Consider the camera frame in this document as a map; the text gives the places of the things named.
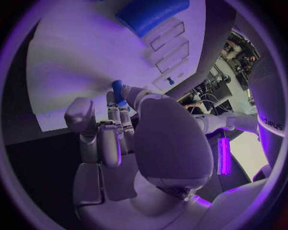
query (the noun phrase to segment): glowing purple bar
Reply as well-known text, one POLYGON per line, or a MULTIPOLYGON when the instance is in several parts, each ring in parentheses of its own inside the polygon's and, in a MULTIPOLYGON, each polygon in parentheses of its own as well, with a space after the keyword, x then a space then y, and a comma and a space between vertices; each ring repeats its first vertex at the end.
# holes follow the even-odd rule
POLYGON ((218 175, 227 175, 231 171, 231 152, 229 138, 218 139, 218 175))

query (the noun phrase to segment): purple light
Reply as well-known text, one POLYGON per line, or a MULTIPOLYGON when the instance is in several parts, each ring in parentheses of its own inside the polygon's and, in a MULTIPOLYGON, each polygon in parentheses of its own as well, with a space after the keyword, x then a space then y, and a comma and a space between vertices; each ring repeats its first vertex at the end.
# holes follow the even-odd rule
POLYGON ((218 175, 227 175, 231 171, 231 153, 229 138, 218 139, 218 175))

